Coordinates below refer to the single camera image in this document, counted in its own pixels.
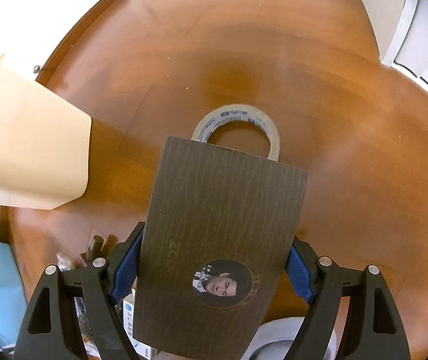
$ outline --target roll of tape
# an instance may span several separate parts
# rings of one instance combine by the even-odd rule
[[[260,109],[247,104],[230,104],[209,112],[197,125],[192,140],[207,142],[212,133],[224,124],[243,121],[252,123],[266,134],[271,143],[268,159],[277,161],[279,158],[280,139],[277,127],[270,117]]]

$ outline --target blue gripper pad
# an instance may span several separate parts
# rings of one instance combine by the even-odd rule
[[[285,272],[296,295],[301,297],[307,304],[311,304],[314,300],[314,291],[311,288],[309,271],[294,245],[291,246],[285,265]]]
[[[140,231],[134,239],[131,247],[124,256],[122,262],[114,274],[114,287],[112,288],[111,298],[118,303],[122,298],[129,295],[132,285],[137,277],[139,268],[140,245],[144,231]]]

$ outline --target circular portrait sticker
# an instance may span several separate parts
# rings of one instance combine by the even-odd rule
[[[250,270],[233,259],[207,262],[194,272],[192,289],[210,306],[231,307],[244,300],[253,287]]]

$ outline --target wood grain box lid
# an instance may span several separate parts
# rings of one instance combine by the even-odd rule
[[[134,337],[198,360],[240,359],[276,290],[307,172],[167,137],[140,253]]]

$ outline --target yellow trash bin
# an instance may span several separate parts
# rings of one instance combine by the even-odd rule
[[[0,204],[51,210],[83,195],[91,118],[0,56]]]

